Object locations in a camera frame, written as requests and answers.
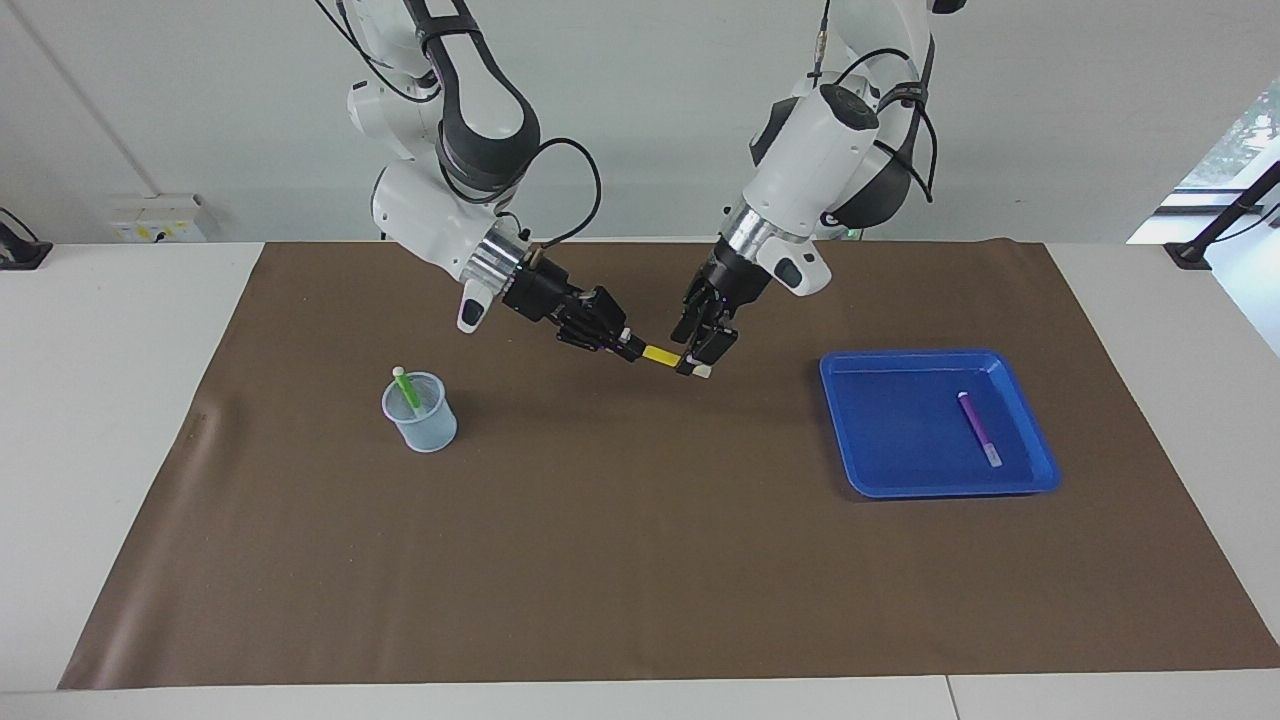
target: purple marker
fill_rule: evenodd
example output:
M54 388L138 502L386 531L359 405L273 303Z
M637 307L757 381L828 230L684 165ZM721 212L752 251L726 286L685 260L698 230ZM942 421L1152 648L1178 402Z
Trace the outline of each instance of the purple marker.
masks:
M969 400L968 392L961 392L956 396L960 401L960 407L964 410L964 416L969 418L969 427L973 428L973 434L978 436L978 442L982 443L982 451L987 454L987 462L991 462L992 468L1000 468L1005 464L1000 459L1000 454L996 452L996 443L991 442L991 436L987 434L987 428L982 425L982 420L978 418L978 411L973 407L973 401Z

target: window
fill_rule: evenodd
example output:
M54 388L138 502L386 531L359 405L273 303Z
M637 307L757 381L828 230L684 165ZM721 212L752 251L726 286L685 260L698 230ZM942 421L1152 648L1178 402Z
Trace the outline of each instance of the window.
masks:
M1164 208L1221 208L1280 160L1280 78L1249 105L1165 202Z

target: white wall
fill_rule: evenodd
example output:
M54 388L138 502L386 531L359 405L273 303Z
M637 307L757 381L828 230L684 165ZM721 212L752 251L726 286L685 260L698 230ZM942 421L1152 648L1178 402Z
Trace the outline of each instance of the white wall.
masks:
M710 234L745 143L806 70L818 0L474 0L548 135L607 183L586 234ZM371 237L387 160L348 124L364 67L308 0L0 0L0 202L51 240L109 238L145 182L20 27L20 12L164 192L229 240ZM1275 0L972 0L936 24L937 205L872 237L1124 242L1280 74ZM548 236L590 202L564 150L516 210Z

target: green marker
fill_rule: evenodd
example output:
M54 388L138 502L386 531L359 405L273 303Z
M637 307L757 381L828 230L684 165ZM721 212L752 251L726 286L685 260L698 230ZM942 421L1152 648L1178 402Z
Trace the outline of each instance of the green marker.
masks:
M417 391L413 389L413 382L404 374L404 368L393 369L392 377L396 378L396 384L398 384L401 392L404 393L404 400L408 402L408 406L413 409L413 414L420 414L422 411L422 400L417 397Z

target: white table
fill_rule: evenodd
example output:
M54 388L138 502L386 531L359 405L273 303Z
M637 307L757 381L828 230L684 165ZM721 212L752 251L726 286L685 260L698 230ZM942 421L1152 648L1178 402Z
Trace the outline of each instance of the white table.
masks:
M260 250L63 246L0 274L0 717L1280 717L1280 670L51 692ZM1051 252L1280 635L1280 357L1158 247Z

